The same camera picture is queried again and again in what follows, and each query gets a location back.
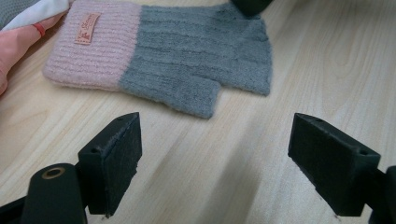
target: cloth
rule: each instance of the cloth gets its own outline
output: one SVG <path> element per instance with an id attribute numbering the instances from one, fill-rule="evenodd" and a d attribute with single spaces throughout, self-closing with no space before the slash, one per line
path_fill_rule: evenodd
<path id="1" fill-rule="evenodd" d="M 63 13 L 43 20 L 39 22 L 37 27 L 48 30 L 62 15 Z M 7 88 L 7 73 L 9 69 L 40 38 L 40 31 L 33 25 L 0 32 L 0 94 Z"/>
<path id="2" fill-rule="evenodd" d="M 40 0 L 18 14 L 2 31 L 35 24 L 70 8 L 72 0 Z"/>
<path id="3" fill-rule="evenodd" d="M 0 0 L 0 30 L 39 0 Z"/>
<path id="4" fill-rule="evenodd" d="M 89 45 L 80 20 L 99 12 Z M 220 83 L 268 94 L 271 45 L 260 17 L 234 6 L 148 7 L 77 0 L 43 75 L 64 86 L 124 91 L 210 118 Z"/>

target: black plastic part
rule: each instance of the black plastic part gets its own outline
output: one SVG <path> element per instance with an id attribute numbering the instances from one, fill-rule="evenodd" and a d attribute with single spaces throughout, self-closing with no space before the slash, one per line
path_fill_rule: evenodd
<path id="1" fill-rule="evenodd" d="M 24 201 L 25 197 L 0 207 L 0 223 L 21 223 Z"/>
<path id="2" fill-rule="evenodd" d="M 141 156 L 138 113 L 114 119 L 78 153 L 84 203 L 91 214 L 114 215 Z"/>
<path id="3" fill-rule="evenodd" d="M 396 223 L 396 166 L 391 166 L 387 170 L 385 194 L 390 216 L 393 223 Z"/>
<path id="4" fill-rule="evenodd" d="M 264 11 L 273 0 L 232 0 L 233 4 L 247 17 Z"/>
<path id="5" fill-rule="evenodd" d="M 373 209 L 370 224 L 392 224 L 386 193 L 387 177 L 379 170 L 364 175 L 361 188 L 364 189 L 366 203 Z"/>
<path id="6" fill-rule="evenodd" d="M 54 164 L 32 176 L 21 217 L 25 223 L 87 223 L 74 165 Z"/>
<path id="7" fill-rule="evenodd" d="M 361 215 L 366 201 L 361 186 L 376 170 L 378 153 L 322 119 L 295 114 L 289 156 L 336 215 Z"/>

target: wood grain surface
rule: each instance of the wood grain surface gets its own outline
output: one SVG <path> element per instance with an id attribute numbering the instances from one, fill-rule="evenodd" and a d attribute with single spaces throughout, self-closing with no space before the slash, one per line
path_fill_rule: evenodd
<path id="1" fill-rule="evenodd" d="M 135 1 L 213 6 L 224 1 Z M 0 96 L 0 204 L 77 153 L 115 117 L 140 112 L 143 157 L 114 217 L 89 223 L 367 223 L 338 217 L 288 157 L 295 112 L 324 119 L 396 164 L 396 1 L 275 0 L 271 93 L 222 88 L 212 119 L 132 95 L 62 88 L 41 69 L 58 27 L 8 74 Z"/>

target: leather label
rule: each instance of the leather label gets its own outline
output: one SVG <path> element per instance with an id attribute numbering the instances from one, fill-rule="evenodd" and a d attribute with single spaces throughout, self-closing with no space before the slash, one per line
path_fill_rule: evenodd
<path id="1" fill-rule="evenodd" d="M 88 13 L 84 19 L 81 21 L 81 24 L 78 27 L 78 32 L 76 35 L 75 43 L 82 45 L 91 44 L 93 27 L 96 24 L 97 19 L 101 13 L 93 12 Z"/>

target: screw hole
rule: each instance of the screw hole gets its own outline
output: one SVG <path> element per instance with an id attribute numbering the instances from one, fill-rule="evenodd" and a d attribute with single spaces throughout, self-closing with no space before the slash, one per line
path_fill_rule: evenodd
<path id="1" fill-rule="evenodd" d="M 363 156 L 367 156 L 369 153 L 364 150 L 359 150 L 359 153 Z"/>
<path id="2" fill-rule="evenodd" d="M 98 152 L 100 152 L 99 148 L 94 147 L 91 149 L 91 153 L 98 153 Z"/>
<path id="3" fill-rule="evenodd" d="M 53 179 L 64 173 L 65 169 L 63 167 L 55 167 L 46 171 L 41 177 L 43 179 Z"/>

